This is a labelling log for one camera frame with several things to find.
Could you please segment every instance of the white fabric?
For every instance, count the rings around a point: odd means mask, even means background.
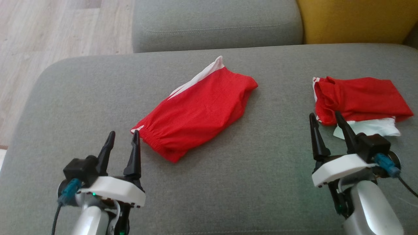
[[[194,78],[187,83],[179,86],[177,89],[175,89],[168,97],[169,99],[173,98],[174,96],[182,93],[183,91],[187,90],[191,86],[195,85],[197,82],[203,80],[205,77],[207,77],[209,74],[215,72],[218,69],[222,69],[225,67],[225,65],[222,63],[222,56],[219,56],[216,58],[214,62],[212,62],[210,65],[208,65],[205,69],[202,70],[202,72],[198,73]]]
[[[315,102],[318,100],[315,92],[315,83],[319,82],[319,80],[319,77],[313,77],[312,79],[313,97]],[[321,121],[318,116],[316,116],[316,119],[319,122]],[[392,117],[358,122],[348,120],[347,123],[356,134],[363,132],[366,135],[380,134],[381,136],[400,136],[400,131],[395,127],[395,118]],[[334,136],[344,139],[342,130],[338,125],[334,130]]]

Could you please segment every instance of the wooden floor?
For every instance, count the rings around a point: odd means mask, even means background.
[[[0,145],[29,92],[59,60],[130,54],[133,0],[0,0]]]

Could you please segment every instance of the folded red garment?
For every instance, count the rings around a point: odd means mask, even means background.
[[[219,56],[174,90],[131,132],[139,130],[145,143],[175,163],[240,118],[257,87],[253,78],[229,71]]]
[[[395,117],[405,120],[413,113],[390,80],[364,77],[338,80],[314,78],[315,111],[322,124],[335,125],[334,111],[347,121],[364,121]]]

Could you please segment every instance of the white cloth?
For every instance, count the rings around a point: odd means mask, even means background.
[[[319,82],[319,80],[319,77],[314,77],[312,79],[313,97],[315,102],[317,101],[315,83]],[[400,131],[395,127],[395,118],[392,117],[358,122],[348,120],[347,123],[356,134],[363,132],[366,135],[380,134],[381,136],[400,136]],[[335,128],[334,136],[340,139],[344,139],[344,135],[339,126]]]

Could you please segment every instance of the gray ottoman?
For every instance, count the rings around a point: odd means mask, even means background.
[[[131,234],[343,234],[328,189],[313,186],[308,115],[311,78],[391,79],[418,112],[418,51],[391,44],[332,44],[140,53],[66,59],[39,78],[0,173],[2,234],[50,233],[62,169],[97,155],[116,131],[108,172],[121,175],[130,128],[219,55],[259,87],[244,116],[177,164],[142,145],[146,205],[131,212]],[[403,178],[418,189],[416,117],[389,138]],[[322,128],[332,153],[344,141]],[[396,180],[379,185],[408,234],[418,231],[418,200]],[[57,234],[69,234],[79,208],[61,210]]]
[[[134,52],[302,43],[295,0],[136,0]]]

